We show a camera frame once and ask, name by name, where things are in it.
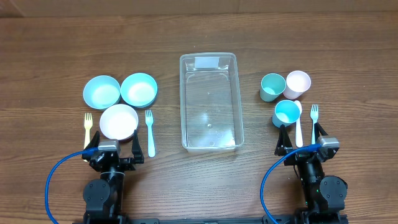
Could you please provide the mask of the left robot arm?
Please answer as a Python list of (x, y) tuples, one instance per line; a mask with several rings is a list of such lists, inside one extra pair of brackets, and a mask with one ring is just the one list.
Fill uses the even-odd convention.
[(143, 164), (144, 155), (136, 130), (130, 139), (131, 157), (120, 157), (119, 141), (101, 141), (98, 131), (84, 148), (82, 159), (100, 173), (100, 177), (88, 182), (83, 190), (86, 203), (84, 223), (132, 223), (131, 219), (122, 213), (125, 172), (135, 170), (136, 164)]

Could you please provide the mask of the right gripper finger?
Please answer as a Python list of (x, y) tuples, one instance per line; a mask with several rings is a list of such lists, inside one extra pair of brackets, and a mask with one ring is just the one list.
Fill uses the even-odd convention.
[(286, 127), (282, 124), (279, 128), (279, 138), (274, 154), (276, 156), (286, 156), (293, 151), (293, 146), (289, 138)]
[(328, 136), (328, 133), (322, 128), (320, 123), (314, 124), (314, 140), (315, 144), (324, 145), (324, 137)]

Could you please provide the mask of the blue plastic cup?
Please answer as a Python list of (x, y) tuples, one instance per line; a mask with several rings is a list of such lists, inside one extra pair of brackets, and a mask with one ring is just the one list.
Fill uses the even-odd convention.
[(300, 117), (299, 107), (291, 100), (282, 100), (276, 104), (272, 123), (276, 127), (289, 126), (295, 123)]

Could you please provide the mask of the pink plastic cup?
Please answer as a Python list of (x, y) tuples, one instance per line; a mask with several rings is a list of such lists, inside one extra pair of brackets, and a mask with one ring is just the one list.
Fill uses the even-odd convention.
[(294, 100), (305, 93), (311, 84), (311, 78), (307, 73), (300, 70), (290, 72), (286, 78), (286, 88), (283, 95), (290, 100)]

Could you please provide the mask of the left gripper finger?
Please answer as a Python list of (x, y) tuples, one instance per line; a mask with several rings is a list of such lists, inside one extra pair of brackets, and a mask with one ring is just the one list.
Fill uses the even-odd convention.
[[(96, 131), (91, 141), (84, 148), (84, 151), (89, 151), (91, 148), (98, 147), (100, 143), (100, 132)], [(91, 158), (91, 154), (83, 154), (81, 157), (84, 161), (89, 161)]]
[(144, 155), (143, 155), (141, 146), (139, 144), (137, 130), (134, 131), (133, 136), (132, 136), (131, 152), (132, 152), (135, 164), (143, 164), (144, 163)]

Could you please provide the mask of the teal bowl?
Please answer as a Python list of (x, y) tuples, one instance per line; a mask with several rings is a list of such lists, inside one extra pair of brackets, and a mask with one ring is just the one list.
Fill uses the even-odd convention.
[(133, 73), (121, 85), (122, 99), (136, 108), (146, 108), (156, 99), (158, 86), (155, 79), (146, 73)]

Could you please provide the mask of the green plastic cup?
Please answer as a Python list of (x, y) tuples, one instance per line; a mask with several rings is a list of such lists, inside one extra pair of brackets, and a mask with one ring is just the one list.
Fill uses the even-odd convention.
[(261, 80), (260, 97), (265, 102), (274, 101), (285, 91), (286, 80), (277, 73), (269, 73)]

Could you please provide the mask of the white pink bowl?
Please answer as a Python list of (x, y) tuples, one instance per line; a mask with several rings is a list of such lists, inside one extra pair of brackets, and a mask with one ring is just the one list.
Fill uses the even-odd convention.
[(100, 117), (99, 127), (108, 139), (123, 141), (134, 134), (139, 124), (137, 112), (130, 106), (116, 104), (106, 109)]

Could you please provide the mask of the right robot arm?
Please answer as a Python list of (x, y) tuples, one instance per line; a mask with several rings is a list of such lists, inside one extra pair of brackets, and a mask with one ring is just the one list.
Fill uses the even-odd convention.
[(332, 159), (340, 148), (337, 138), (328, 135), (319, 123), (315, 124), (316, 145), (292, 154), (283, 161), (292, 166), (300, 179), (305, 197), (305, 208), (298, 208), (287, 223), (348, 223), (345, 209), (348, 184), (335, 175), (325, 175), (322, 163)]

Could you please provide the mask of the yellow plastic fork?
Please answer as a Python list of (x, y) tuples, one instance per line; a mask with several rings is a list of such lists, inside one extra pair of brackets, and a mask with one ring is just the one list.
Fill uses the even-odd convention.
[(84, 128), (85, 128), (85, 141), (84, 141), (84, 149), (89, 145), (90, 143), (90, 129), (93, 126), (93, 117), (91, 113), (85, 113), (85, 119), (84, 119)]

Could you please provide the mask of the light blue plastic fork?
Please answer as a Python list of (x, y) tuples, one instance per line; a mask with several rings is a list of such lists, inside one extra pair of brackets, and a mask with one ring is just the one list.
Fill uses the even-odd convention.
[(146, 110), (146, 125), (147, 125), (147, 134), (148, 134), (148, 156), (155, 156), (155, 143), (152, 126), (154, 123), (154, 117), (151, 110)]

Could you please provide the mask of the light blue bowl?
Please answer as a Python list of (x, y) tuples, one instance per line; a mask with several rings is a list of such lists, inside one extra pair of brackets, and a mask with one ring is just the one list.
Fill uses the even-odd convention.
[(99, 75), (88, 81), (83, 89), (83, 100), (91, 108), (105, 110), (121, 99), (119, 82), (108, 75)]

